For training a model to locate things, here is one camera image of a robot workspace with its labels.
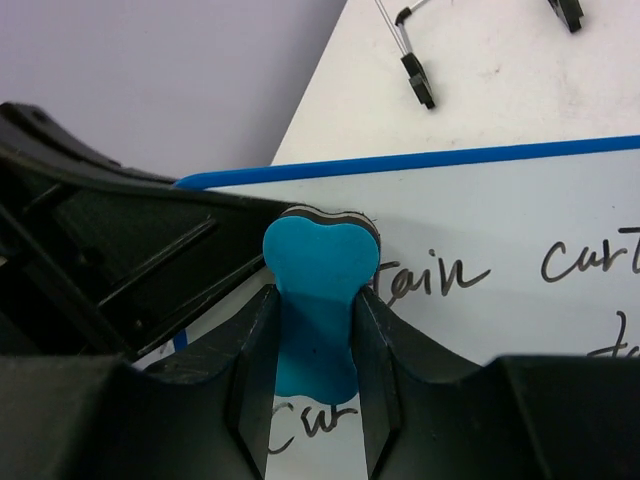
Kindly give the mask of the blue framed small whiteboard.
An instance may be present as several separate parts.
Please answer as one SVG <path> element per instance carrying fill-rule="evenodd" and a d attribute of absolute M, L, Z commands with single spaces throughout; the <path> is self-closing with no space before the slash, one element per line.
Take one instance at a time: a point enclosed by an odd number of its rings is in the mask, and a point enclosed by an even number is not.
<path fill-rule="evenodd" d="M 507 355 L 639 361 L 639 139 L 194 174 L 213 190 L 364 213 L 372 286 L 402 320 L 487 365 Z M 270 479 L 368 479 L 359 395 L 279 398 Z"/>

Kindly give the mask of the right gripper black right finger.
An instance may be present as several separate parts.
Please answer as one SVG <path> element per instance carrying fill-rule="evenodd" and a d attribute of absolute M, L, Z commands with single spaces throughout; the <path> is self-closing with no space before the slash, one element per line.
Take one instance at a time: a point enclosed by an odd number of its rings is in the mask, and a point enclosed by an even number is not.
<path fill-rule="evenodd" d="M 507 355 L 477 365 L 398 317 L 354 303 L 372 479 L 635 479 L 635 357 Z"/>

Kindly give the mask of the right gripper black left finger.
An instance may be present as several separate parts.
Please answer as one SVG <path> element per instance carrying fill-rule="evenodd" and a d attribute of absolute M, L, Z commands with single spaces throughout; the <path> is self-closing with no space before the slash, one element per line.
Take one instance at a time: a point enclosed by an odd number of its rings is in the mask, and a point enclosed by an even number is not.
<path fill-rule="evenodd" d="M 117 356 L 3 358 L 2 477 L 263 478 L 279 307 L 265 286 L 145 370 Z"/>

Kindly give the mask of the blue whiteboard eraser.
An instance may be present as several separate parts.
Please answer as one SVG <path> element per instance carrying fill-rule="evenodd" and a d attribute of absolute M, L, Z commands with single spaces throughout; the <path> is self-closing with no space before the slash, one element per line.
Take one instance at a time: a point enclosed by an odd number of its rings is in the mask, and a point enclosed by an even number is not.
<path fill-rule="evenodd" d="M 267 228 L 263 256 L 281 300 L 277 395 L 333 405 L 357 394 L 353 303 L 380 255 L 374 222 L 358 212 L 294 205 Z"/>

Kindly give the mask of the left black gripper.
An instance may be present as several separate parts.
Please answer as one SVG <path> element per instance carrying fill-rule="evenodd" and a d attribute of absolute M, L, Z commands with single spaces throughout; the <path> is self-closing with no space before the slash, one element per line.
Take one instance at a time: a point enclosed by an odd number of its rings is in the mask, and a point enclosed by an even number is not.
<path fill-rule="evenodd" d="M 1 106 L 1 350 L 139 358 L 263 267 L 278 200 L 23 163 L 47 115 Z"/>

